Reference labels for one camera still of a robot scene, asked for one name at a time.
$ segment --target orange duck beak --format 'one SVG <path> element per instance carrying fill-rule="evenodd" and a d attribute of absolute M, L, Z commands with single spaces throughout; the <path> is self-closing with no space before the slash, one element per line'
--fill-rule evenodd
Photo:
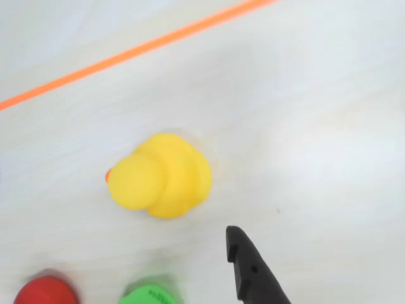
<path fill-rule="evenodd" d="M 106 182 L 108 182 L 108 177 L 109 177 L 110 172 L 111 172 L 111 169 L 109 169 L 107 174 L 106 174 Z"/>

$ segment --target green toy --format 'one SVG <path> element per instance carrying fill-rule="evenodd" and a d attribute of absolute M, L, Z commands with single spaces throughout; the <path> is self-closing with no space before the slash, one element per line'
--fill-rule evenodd
<path fill-rule="evenodd" d="M 143 285 L 121 299 L 119 304 L 178 304 L 172 295 L 155 284 Z"/>

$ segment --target red object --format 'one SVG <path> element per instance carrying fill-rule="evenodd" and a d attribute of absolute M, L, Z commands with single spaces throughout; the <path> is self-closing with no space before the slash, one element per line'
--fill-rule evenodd
<path fill-rule="evenodd" d="M 46 276 L 22 287 L 14 304 L 78 304 L 78 300 L 69 285 L 55 277 Z"/>

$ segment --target wood grain surface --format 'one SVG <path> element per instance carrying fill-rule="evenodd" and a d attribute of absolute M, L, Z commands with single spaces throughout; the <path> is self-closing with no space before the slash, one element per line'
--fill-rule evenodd
<path fill-rule="evenodd" d="M 148 277 L 185 303 L 237 303 L 231 224 L 292 303 L 402 303 L 404 12 L 284 0 L 0 111 L 0 303 L 46 269 L 85 304 Z M 133 26 L 2 77 L 2 97 L 130 44 Z M 209 199 L 169 221 L 120 208 L 104 181 L 161 131 L 213 169 Z"/>

